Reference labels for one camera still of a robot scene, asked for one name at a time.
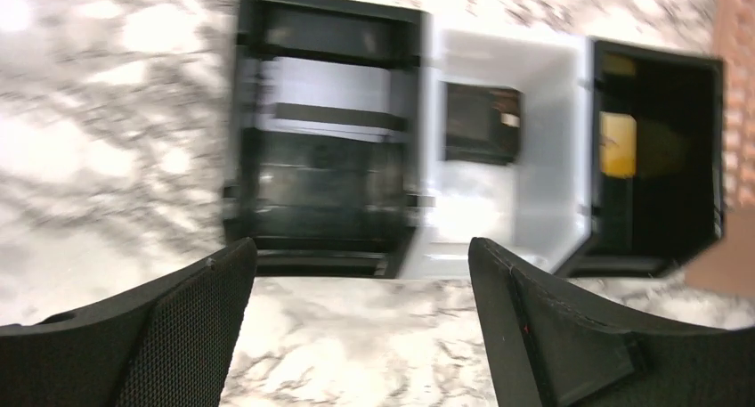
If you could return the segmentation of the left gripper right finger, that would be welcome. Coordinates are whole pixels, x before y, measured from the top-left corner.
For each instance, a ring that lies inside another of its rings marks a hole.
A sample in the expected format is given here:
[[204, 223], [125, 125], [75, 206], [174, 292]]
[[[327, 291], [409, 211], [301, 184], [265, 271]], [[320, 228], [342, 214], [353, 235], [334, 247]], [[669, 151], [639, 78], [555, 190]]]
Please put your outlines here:
[[468, 250], [498, 404], [751, 406], [754, 330], [677, 322], [620, 305], [496, 242]]

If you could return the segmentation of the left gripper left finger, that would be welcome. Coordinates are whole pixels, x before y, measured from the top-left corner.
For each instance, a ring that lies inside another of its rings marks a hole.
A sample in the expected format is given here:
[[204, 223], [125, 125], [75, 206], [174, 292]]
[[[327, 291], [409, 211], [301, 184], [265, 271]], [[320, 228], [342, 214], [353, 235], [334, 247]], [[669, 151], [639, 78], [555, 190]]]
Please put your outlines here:
[[240, 240], [116, 296], [3, 326], [2, 405], [218, 405], [256, 259]]

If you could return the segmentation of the orange plastic desk organizer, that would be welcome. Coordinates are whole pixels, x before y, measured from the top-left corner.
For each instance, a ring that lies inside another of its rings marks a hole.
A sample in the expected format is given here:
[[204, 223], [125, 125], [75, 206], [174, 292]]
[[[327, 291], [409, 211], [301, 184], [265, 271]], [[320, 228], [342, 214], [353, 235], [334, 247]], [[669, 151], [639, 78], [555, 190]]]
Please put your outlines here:
[[713, 51], [726, 63], [725, 238], [685, 268], [688, 285], [754, 297], [754, 0], [717, 0]]

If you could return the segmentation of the black white card tray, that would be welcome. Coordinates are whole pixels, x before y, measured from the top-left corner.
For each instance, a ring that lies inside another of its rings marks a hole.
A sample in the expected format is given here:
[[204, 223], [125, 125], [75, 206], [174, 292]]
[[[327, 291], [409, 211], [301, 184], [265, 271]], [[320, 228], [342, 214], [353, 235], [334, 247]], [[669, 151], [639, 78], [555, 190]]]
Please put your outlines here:
[[353, 0], [238, 0], [221, 222], [265, 276], [460, 279], [487, 238], [657, 277], [725, 226], [724, 64]]

